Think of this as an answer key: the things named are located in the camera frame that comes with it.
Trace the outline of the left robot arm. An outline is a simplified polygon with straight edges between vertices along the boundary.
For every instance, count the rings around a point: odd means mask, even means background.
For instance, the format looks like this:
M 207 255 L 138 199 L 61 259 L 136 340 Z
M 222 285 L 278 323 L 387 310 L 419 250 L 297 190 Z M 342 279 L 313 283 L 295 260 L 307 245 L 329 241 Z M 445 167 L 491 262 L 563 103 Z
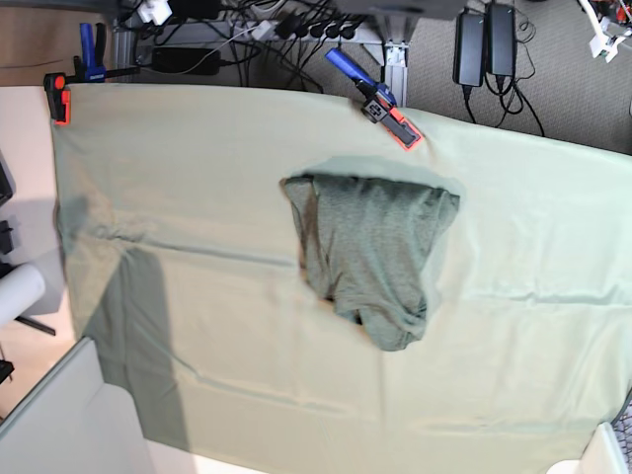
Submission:
M 587 15 L 594 35 L 589 42 L 593 58 L 610 63 L 621 48 L 631 50 L 631 2 L 624 0 L 577 3 Z

